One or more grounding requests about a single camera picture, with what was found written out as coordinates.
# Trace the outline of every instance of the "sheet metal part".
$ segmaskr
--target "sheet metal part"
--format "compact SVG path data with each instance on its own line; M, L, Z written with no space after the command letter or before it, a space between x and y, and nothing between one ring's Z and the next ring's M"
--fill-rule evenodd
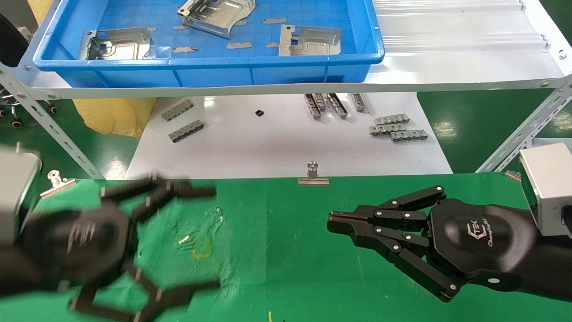
M406 131L401 124L372 125L370 126L370 135L385 135L391 132Z
M196 52L198 51L197 48L195 47L191 47L191 46L187 46L187 47L176 47L173 48L173 53L191 53L191 52Z
M374 119L374 123L376 125L386 125L386 124L397 124L397 123L409 123L411 119L407 114L397 114L397 115L389 115L389 116L382 116Z
M88 30L80 43L79 60L140 60L149 55L151 35L145 27Z
M178 103L174 107L170 108L165 113L161 114L161 117L167 122L171 121L175 117L177 117L177 116L183 114L184 112L190 110L190 108L193 106L194 106L193 102L191 102L189 99L186 99L186 100Z
M318 163L311 161L308 163L308 177L298 178L299 186L327 186L329 178L318 178Z
M56 193L59 193L61 191L68 189L69 187L73 187L76 185L75 179L65 179L65 178L62 179L59 175L58 170L51 170L47 174L47 178L50 179L51 181L51 188L40 193L39 196L42 197L42 199L46 199L47 197L53 196Z
M177 9L177 15L183 25L230 39L232 27L255 7L255 0L189 0Z
M227 49L240 49L250 47L252 47L251 42L231 42L230 44L227 44Z
M341 29L282 25L278 56L337 55L340 38Z
M363 112L366 110L366 102L360 93L352 93L353 103L356 105L356 111Z
M341 103L340 99L335 93L328 94L328 101L332 105L332 108L336 114L338 114L342 119L345 119L348 116L348 111L345 109L344 104Z
M412 141L412 140L426 140L428 138L427 133L422 129L414 129L411 131L400 131L391 132L391 141L402 142L402 141Z
M173 143L179 142L179 140L186 138L187 136L197 132L198 130L202 129L205 124L199 120L196 120L189 125L183 126L182 128L174 131L173 133L169 134L169 138Z
M173 26L173 30L182 30L182 29L189 29L190 26L187 25L178 25L178 26Z
M286 18L267 18L263 20L263 23L267 25L272 25L276 23L285 23L286 21L288 21Z
M314 96L312 94L304 94L304 98L306 99L306 104L308 105L308 109L310 110L312 117L316 120L319 119L321 117L321 112Z
M316 104L318 105L318 108L320 109L320 111L325 111L325 107L326 107L326 102L325 102L325 96L326 94L313 94L314 95L314 99L316 100Z

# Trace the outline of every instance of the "metal rack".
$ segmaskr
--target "metal rack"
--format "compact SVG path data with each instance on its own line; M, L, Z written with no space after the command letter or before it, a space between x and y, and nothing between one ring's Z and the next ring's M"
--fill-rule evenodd
M31 59L51 21L54 1L20 66L0 65L0 84L94 178L102 175L35 100L183 97L323 92L555 91L479 168L500 171L568 103L572 48L539 0L374 0L384 61L359 84L284 84L217 88L71 88Z

